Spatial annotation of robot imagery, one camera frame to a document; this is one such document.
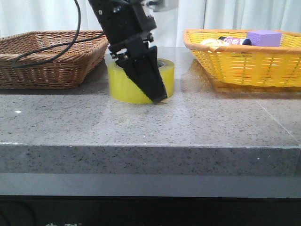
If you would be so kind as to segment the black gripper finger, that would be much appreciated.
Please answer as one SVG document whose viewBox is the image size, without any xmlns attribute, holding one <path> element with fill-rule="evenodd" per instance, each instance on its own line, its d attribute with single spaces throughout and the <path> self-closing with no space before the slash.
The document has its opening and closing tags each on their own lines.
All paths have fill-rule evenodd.
<svg viewBox="0 0 301 226">
<path fill-rule="evenodd" d="M 154 46 L 138 56 L 123 56 L 116 61 L 128 78 L 155 104 L 167 98 L 157 54 L 158 48 Z"/>
</svg>

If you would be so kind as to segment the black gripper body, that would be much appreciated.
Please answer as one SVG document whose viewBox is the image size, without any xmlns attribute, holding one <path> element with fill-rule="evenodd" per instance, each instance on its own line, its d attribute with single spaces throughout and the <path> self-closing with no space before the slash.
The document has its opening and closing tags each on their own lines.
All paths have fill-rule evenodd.
<svg viewBox="0 0 301 226">
<path fill-rule="evenodd" d="M 113 58 L 137 57 L 147 53 L 157 28 L 146 15 L 141 0 L 90 0 L 89 4 L 109 41 Z"/>
</svg>

